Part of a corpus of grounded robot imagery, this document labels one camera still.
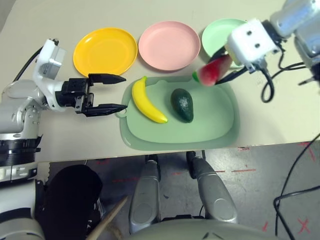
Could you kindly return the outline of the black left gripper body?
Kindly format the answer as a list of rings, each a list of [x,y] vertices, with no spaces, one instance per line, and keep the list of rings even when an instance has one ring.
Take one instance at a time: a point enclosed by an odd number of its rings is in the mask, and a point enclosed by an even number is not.
[[[70,78],[65,81],[55,98],[60,107],[71,107],[77,114],[93,107],[94,94],[90,92],[93,82],[89,78]]]

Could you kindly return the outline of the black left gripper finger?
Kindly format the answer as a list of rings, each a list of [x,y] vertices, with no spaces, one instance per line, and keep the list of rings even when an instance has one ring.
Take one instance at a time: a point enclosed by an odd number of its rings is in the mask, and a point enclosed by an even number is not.
[[[88,75],[88,84],[93,86],[95,83],[101,83],[104,85],[113,85],[125,82],[126,79],[115,74],[109,73],[90,73]]]
[[[115,103],[99,104],[98,106],[88,106],[83,110],[86,117],[108,116],[125,110],[128,106]]]

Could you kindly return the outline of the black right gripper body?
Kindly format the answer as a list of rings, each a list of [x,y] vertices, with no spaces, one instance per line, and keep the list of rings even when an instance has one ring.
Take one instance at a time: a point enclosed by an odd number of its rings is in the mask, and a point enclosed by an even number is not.
[[[268,68],[268,64],[265,58],[259,58],[253,61],[245,59],[243,61],[243,65],[246,67],[250,74],[260,71],[262,73],[266,73]]]

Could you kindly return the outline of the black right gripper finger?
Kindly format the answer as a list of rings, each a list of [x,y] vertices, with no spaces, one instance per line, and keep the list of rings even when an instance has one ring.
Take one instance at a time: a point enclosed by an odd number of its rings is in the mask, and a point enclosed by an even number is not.
[[[216,61],[221,62],[221,61],[228,60],[229,58],[230,56],[227,53],[226,48],[223,46],[212,55],[212,57],[209,59],[208,62],[209,63],[216,62]]]
[[[236,78],[238,78],[239,76],[241,76],[242,74],[246,73],[247,71],[248,71],[247,68],[242,68],[241,70],[233,71],[233,72],[229,73],[228,75],[226,75],[225,77],[223,77],[222,79],[218,80],[216,82],[216,85],[220,85],[220,84],[224,84],[224,83],[233,81]]]

